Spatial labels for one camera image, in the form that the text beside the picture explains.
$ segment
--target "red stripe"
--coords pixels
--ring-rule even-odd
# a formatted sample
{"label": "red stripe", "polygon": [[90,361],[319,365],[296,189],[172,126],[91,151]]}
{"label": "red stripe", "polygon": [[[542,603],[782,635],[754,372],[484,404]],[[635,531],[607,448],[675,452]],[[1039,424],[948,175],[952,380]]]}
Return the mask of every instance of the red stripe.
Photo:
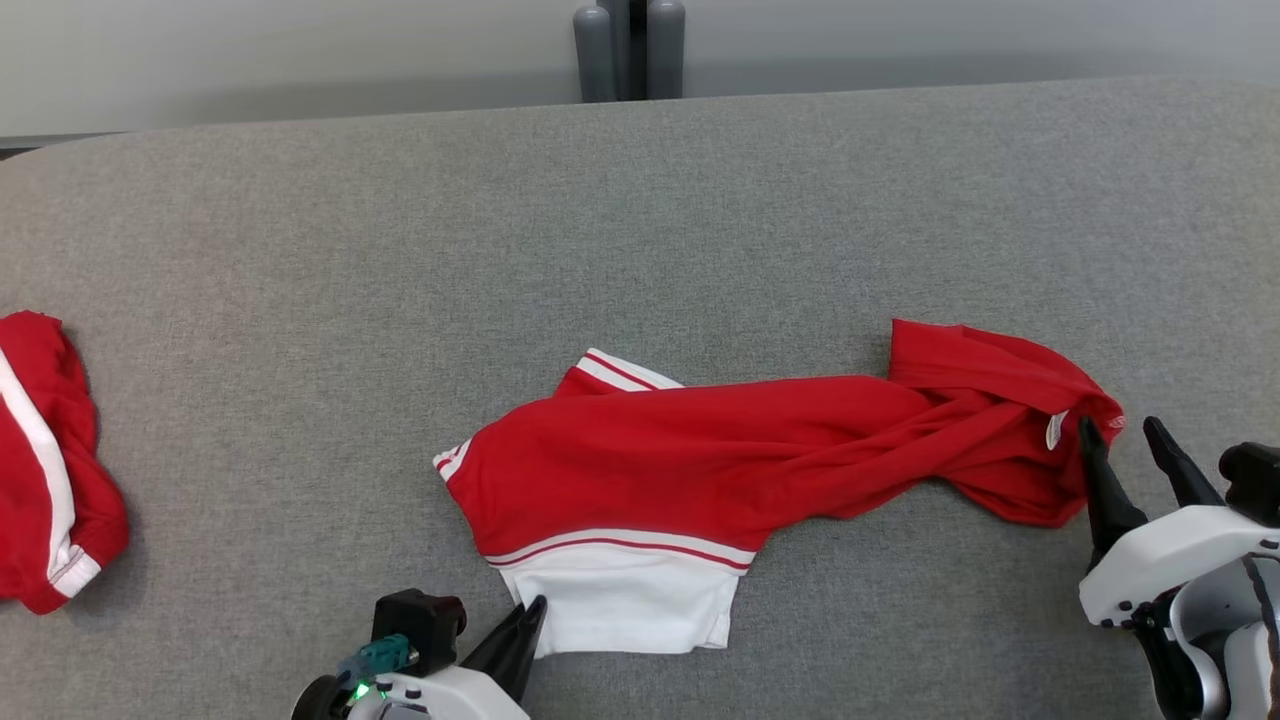
{"label": "red stripe", "polygon": [[650,383],[648,380],[641,380],[640,378],[632,375],[631,373],[623,370],[622,368],[618,368],[617,365],[614,365],[612,363],[607,363],[604,360],[600,360],[599,357],[596,357],[595,355],[591,355],[590,352],[588,352],[586,356],[590,357],[591,360],[595,360],[600,365],[604,365],[605,368],[613,370],[614,373],[622,375],[623,378],[626,378],[626,379],[636,383],[636,384],[641,384],[641,386],[644,386],[644,387],[646,387],[649,389],[658,389],[658,386],[655,386],[655,384],[653,384],[653,383]]}
{"label": "red stripe", "polygon": [[641,548],[641,550],[671,550],[671,551],[675,551],[675,552],[684,552],[685,555],[692,555],[695,557],[701,557],[703,560],[710,560],[712,562],[719,562],[722,565],[728,565],[730,568],[736,568],[739,570],[746,570],[748,568],[750,568],[750,565],[746,564],[746,562],[735,562],[732,560],[726,560],[724,557],[717,557],[714,555],[710,555],[710,553],[707,553],[707,552],[701,552],[699,550],[690,550],[687,547],[680,547],[680,546],[676,546],[676,544],[660,544],[660,543],[648,543],[648,542],[631,542],[631,541],[620,541],[620,539],[613,539],[613,538],[584,538],[584,539],[576,539],[576,541],[558,542],[556,544],[549,544],[547,547],[540,547],[538,550],[534,550],[531,552],[521,555],[520,557],[517,557],[515,560],[503,560],[502,562],[494,562],[493,560],[490,560],[489,565],[493,565],[494,568],[506,568],[507,565],[515,565],[516,562],[524,562],[525,560],[529,560],[530,557],[532,557],[535,555],[547,552],[548,550],[556,550],[558,547],[567,547],[567,546],[571,546],[571,544],[586,544],[586,543],[596,543],[596,542],[603,542],[603,543],[607,543],[607,544],[621,544],[623,547],[636,547],[636,548]]}

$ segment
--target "white label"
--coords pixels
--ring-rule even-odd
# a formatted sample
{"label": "white label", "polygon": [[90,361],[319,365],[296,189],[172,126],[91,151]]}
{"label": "white label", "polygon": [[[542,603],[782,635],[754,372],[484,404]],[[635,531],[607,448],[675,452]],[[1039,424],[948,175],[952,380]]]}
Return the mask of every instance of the white label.
{"label": "white label", "polygon": [[1070,413],[1070,410],[1062,410],[1057,415],[1048,419],[1048,427],[1044,428],[1044,445],[1047,445],[1050,450],[1057,447],[1057,443],[1062,441],[1062,420],[1066,419],[1068,413]]}

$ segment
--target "red garment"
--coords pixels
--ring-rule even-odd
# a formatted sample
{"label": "red garment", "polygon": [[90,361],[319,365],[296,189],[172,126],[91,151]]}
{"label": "red garment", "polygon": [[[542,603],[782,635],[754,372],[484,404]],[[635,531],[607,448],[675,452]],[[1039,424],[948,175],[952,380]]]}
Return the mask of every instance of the red garment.
{"label": "red garment", "polygon": [[0,598],[52,612],[124,550],[124,501],[61,322],[0,319]]}
{"label": "red garment", "polygon": [[[586,565],[612,566],[584,555],[591,547],[741,574],[773,530],[851,518],[929,477],[1006,520],[1061,527],[1085,502],[1078,418],[1092,415],[1108,443],[1124,427],[1120,406],[1062,356],[965,327],[895,320],[888,379],[681,388],[645,373],[593,351],[553,397],[436,459],[476,548],[517,600],[522,566],[567,571],[549,553],[577,552],[570,565],[584,582]],[[617,392],[650,388],[662,392]],[[636,650],[593,643],[540,653]]]}

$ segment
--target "gray table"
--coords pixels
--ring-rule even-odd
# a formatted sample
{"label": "gray table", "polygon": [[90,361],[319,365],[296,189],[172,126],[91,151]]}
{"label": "gray table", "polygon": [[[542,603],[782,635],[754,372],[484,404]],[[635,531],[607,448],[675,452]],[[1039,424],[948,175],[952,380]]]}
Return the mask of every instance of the gray table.
{"label": "gray table", "polygon": [[[5,717],[283,716],[403,587],[508,609],[429,466],[588,346],[883,373],[890,319],[1044,342],[1206,468],[1277,441],[1280,94],[1116,79],[99,138],[0,164],[0,313],[67,320],[129,550],[0,606]],[[1115,464],[1172,496],[1140,433]],[[539,661],[538,717],[1152,717],[1083,518],[941,483],[774,537],[726,651]]]}

